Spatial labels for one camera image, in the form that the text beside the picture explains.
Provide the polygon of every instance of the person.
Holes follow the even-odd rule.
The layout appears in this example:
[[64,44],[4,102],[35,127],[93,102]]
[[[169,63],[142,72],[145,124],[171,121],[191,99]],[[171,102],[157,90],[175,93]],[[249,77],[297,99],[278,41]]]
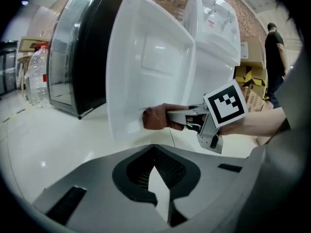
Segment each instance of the person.
[[[182,131],[184,125],[169,121],[166,112],[170,110],[187,110],[187,106],[175,104],[161,104],[147,108],[142,116],[144,128],[148,130],[162,130],[166,127]],[[273,136],[279,130],[286,116],[282,108],[274,110],[250,112],[248,115],[233,123],[220,128],[221,135],[244,134],[252,136]]]
[[268,102],[274,108],[280,107],[275,92],[283,83],[283,79],[289,71],[287,54],[281,35],[277,32],[277,27],[273,23],[268,24],[268,35],[265,41],[266,65],[268,72]]

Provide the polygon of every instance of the white floor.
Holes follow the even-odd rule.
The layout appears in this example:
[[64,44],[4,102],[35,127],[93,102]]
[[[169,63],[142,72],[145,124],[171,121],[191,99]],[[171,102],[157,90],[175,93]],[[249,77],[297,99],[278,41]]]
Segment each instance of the white floor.
[[[166,144],[215,154],[200,147],[196,132],[171,132],[166,128],[136,142],[116,143],[110,137],[106,105],[78,120],[51,106],[31,106],[20,93],[14,92],[0,100],[0,170],[11,190],[32,203],[44,188],[80,164],[128,148]],[[253,137],[225,136],[223,155],[245,158],[256,145]]]

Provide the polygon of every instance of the plastic water bottle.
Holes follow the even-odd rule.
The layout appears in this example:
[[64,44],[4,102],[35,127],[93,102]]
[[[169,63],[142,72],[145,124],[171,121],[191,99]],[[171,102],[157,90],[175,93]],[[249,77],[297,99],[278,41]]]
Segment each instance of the plastic water bottle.
[[36,47],[40,47],[40,49],[31,57],[25,78],[29,77],[32,103],[44,107],[49,102],[47,87],[48,44],[36,44]]

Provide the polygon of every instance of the black and white fiducial marker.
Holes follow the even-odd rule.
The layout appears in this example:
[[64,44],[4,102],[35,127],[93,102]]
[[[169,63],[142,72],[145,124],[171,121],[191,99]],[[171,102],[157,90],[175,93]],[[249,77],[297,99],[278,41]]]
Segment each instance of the black and white fiducial marker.
[[204,96],[216,128],[245,117],[248,114],[243,93],[236,80]]

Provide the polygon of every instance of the black t-shirt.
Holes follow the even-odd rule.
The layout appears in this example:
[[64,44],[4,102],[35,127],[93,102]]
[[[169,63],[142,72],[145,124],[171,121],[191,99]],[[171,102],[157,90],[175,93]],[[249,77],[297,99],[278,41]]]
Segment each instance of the black t-shirt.
[[269,85],[273,85],[273,80],[282,78],[285,75],[284,65],[277,48],[277,43],[283,43],[283,39],[276,31],[270,32],[267,35],[265,48],[266,48],[266,61]]

